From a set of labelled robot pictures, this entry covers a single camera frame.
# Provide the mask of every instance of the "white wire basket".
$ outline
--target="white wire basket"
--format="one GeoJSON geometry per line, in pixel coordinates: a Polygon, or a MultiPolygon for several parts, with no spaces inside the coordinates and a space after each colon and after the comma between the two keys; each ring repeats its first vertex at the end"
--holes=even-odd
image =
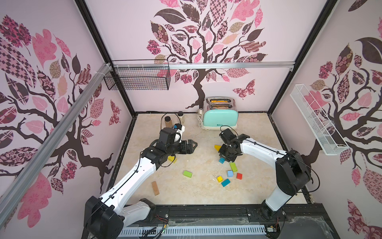
{"type": "Polygon", "coordinates": [[[349,145],[337,131],[334,123],[329,120],[326,112],[304,84],[295,85],[290,96],[301,111],[326,155],[338,155],[349,148],[349,145]]]}

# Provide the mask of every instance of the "wire basket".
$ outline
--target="wire basket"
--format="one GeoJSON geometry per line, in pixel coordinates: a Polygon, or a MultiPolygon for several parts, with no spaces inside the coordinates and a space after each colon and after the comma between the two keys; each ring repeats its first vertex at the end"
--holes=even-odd
{"type": "Polygon", "coordinates": [[[295,85],[290,96],[301,111],[326,155],[338,155],[349,148],[349,145],[337,131],[334,123],[304,84],[295,85]]]}
{"type": "Polygon", "coordinates": [[[125,90],[168,90],[171,80],[168,62],[159,66],[152,65],[134,64],[127,67],[125,67],[126,65],[124,67],[115,67],[115,73],[108,72],[104,76],[107,88],[109,90],[118,90],[117,84],[121,84],[125,90]]]}

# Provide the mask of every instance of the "yellow triangle block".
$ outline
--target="yellow triangle block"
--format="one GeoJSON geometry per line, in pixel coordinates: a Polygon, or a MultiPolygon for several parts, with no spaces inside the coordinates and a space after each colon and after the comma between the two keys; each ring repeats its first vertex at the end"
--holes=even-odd
{"type": "Polygon", "coordinates": [[[220,145],[215,145],[214,147],[215,147],[215,149],[219,152],[221,146],[220,146],[220,145]]]}

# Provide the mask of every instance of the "black wire basket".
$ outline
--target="black wire basket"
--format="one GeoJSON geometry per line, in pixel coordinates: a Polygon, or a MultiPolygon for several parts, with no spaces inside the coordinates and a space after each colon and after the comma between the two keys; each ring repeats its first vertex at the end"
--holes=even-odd
{"type": "Polygon", "coordinates": [[[109,90],[118,90],[121,84],[123,89],[143,89],[143,90],[168,90],[170,87],[170,68],[167,60],[158,64],[137,64],[115,66],[115,73],[108,72],[104,76],[105,83],[109,90]]]}

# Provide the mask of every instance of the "blue block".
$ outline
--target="blue block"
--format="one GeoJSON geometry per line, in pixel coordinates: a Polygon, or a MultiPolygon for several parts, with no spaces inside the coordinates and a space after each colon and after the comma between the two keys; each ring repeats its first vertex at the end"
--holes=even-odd
{"type": "Polygon", "coordinates": [[[231,181],[229,179],[226,179],[222,182],[222,186],[225,187],[227,186],[231,181]]]}

